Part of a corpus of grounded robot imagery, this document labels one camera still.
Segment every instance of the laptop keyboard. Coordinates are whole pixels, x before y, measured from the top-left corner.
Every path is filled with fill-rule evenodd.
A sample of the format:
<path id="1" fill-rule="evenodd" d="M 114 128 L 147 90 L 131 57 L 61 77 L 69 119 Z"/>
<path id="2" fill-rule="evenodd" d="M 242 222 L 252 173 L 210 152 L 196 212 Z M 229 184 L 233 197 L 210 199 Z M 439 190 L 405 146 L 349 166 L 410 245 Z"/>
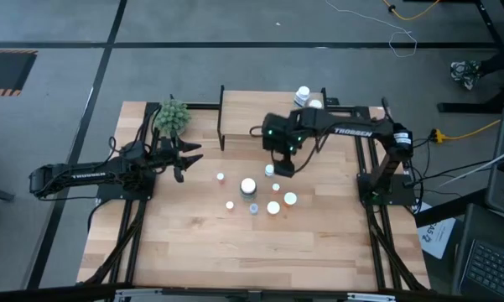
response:
<path id="1" fill-rule="evenodd" d="M 504 295 L 504 250 L 475 240 L 466 277 Z"/>

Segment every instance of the green plant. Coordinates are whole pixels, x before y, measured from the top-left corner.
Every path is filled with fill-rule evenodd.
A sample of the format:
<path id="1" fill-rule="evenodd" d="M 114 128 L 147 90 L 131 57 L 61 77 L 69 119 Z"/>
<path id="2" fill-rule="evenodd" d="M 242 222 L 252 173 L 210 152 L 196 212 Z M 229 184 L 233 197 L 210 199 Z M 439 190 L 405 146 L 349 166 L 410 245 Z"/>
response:
<path id="1" fill-rule="evenodd" d="M 154 126 L 161 133 L 170 134 L 175 130 L 181 134 L 190 122 L 190 112 L 186 109 L 186 104 L 171 99 L 160 103 L 160 112 L 154 120 Z"/>

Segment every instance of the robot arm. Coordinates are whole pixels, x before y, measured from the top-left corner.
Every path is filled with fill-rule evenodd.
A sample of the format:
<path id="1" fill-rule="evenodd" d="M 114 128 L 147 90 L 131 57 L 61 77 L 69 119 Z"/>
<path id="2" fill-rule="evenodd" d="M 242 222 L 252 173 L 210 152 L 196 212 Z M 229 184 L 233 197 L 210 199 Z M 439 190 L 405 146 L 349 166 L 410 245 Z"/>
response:
<path id="1" fill-rule="evenodd" d="M 292 177 L 299 169 L 294 169 L 291 155 L 302 148 L 306 138 L 321 140 L 327 134 L 374 138 L 382 144 L 386 156 L 372 171 L 370 179 L 371 188 L 378 194 L 390 190 L 395 170 L 402 161 L 411 159 L 413 155 L 412 132 L 399 123 L 387 119 L 338 117 L 316 108 L 294 110 L 289 117 L 269 113 L 262 123 L 262 147 L 282 154 L 282 160 L 274 160 L 274 172 Z"/>
<path id="2" fill-rule="evenodd" d="M 174 177 L 183 182 L 182 170 L 187 170 L 203 155 L 181 157 L 179 152 L 200 148 L 197 143 L 185 143 L 172 133 L 171 138 L 154 139 L 150 152 L 142 143 L 129 143 L 119 156 L 105 162 L 87 164 L 47 164 L 29 176 L 30 193 L 38 198 L 58 193 L 64 188 L 81 185 L 121 185 L 124 190 L 139 190 L 144 172 L 174 166 Z"/>

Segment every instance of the white cable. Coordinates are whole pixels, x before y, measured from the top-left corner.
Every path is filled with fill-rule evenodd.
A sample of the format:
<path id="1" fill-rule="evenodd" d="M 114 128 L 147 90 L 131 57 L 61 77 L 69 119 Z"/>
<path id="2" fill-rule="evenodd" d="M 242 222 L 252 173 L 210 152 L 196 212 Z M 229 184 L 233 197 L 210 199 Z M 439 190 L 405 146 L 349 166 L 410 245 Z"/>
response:
<path id="1" fill-rule="evenodd" d="M 373 20 L 373 21 L 377 21 L 378 23 L 386 24 L 387 26 L 390 26 L 390 27 L 392 27 L 394 29 L 400 29 L 400 30 L 402 30 L 402 32 L 395 32 L 395 33 L 392 34 L 392 37 L 389 39 L 389 42 L 388 42 L 389 43 L 389 48 L 391 48 L 393 50 L 393 53 L 398 58 L 406 58 L 406 57 L 413 56 L 413 55 L 416 54 L 416 50 L 418 49 L 418 41 L 411 35 L 411 33 L 412 33 L 411 31 L 407 31 L 406 29 L 403 29 L 402 27 L 398 27 L 398 26 L 395 26 L 393 24 L 389 24 L 386 21 L 382 21 L 382 20 L 379 20 L 377 18 L 365 16 L 365 15 L 362 15 L 360 13 L 348 10 L 348 9 L 338 9 L 334 4 L 328 2 L 328 0 L 325 0 L 325 1 L 326 1 L 326 3 L 328 5 L 330 5 L 333 9 L 335 9 L 338 13 L 353 13 L 356 16 L 359 16 L 359 17 L 362 17 L 362 18 L 367 18 L 367 19 L 370 19 L 370 20 Z M 393 38 L 395 38 L 395 35 L 397 35 L 397 34 L 406 34 L 414 42 L 412 54 L 409 54 L 409 55 L 399 55 L 397 53 L 397 51 L 393 48 L 392 41 L 393 41 Z"/>
<path id="2" fill-rule="evenodd" d="M 448 180 L 448 181 L 444 182 L 442 185 L 447 185 L 449 183 L 452 183 L 453 181 L 456 181 L 456 180 L 459 180 L 461 178 L 464 178 L 464 177 L 466 177 L 466 176 L 468 176 L 470 174 L 473 174 L 473 173 L 475 173 L 475 172 L 477 172 L 477 171 L 479 171 L 481 169 L 484 169 L 484 168 L 486 168 L 486 167 L 488 167 L 490 165 L 493 165 L 495 162 L 497 162 L 498 160 L 503 159 L 503 158 L 504 158 L 504 154 L 502 154 L 499 157 L 493 159 L 490 163 L 483 164 L 482 166 L 480 166 L 477 169 L 474 169 L 474 170 L 472 170 L 470 172 L 464 173 L 461 176 L 457 176 L 457 177 L 453 178 L 452 180 Z"/>

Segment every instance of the hazard stripe mat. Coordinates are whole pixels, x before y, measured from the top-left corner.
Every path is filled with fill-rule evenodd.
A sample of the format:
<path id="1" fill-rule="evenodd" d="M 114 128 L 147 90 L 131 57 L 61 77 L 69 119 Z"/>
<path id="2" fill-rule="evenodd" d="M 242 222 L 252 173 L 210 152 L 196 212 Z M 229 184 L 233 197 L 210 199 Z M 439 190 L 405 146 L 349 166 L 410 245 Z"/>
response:
<path id="1" fill-rule="evenodd" d="M 36 50 L 0 50 L 0 96 L 20 95 L 36 57 Z"/>

